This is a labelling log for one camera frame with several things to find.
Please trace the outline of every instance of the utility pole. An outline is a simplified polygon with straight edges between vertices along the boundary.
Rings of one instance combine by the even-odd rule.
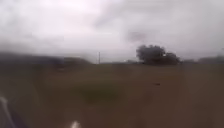
[[[99,52],[99,54],[98,54],[98,64],[100,64],[100,63],[101,63],[101,54]]]

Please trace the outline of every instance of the field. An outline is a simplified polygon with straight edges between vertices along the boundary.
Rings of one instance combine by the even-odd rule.
[[[2,95],[31,128],[222,128],[218,66],[101,64],[1,71]]]

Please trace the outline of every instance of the grass field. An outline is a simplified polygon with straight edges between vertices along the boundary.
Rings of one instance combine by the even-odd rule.
[[[223,78],[217,66],[101,64],[18,69],[0,82],[32,128],[69,128],[74,120],[83,128],[221,128]]]

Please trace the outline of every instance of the gray cloud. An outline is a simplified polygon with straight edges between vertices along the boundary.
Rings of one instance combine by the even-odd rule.
[[[2,0],[0,50],[92,60],[102,52],[109,61],[134,58],[143,42],[185,58],[216,55],[224,47],[223,6],[221,0]]]

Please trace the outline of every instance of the dark tree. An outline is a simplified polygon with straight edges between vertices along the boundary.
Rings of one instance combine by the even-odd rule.
[[[166,53],[164,56],[164,64],[178,64],[180,59],[174,53]]]
[[[179,58],[174,53],[166,53],[165,49],[156,45],[142,45],[137,49],[140,62],[148,65],[178,64]]]

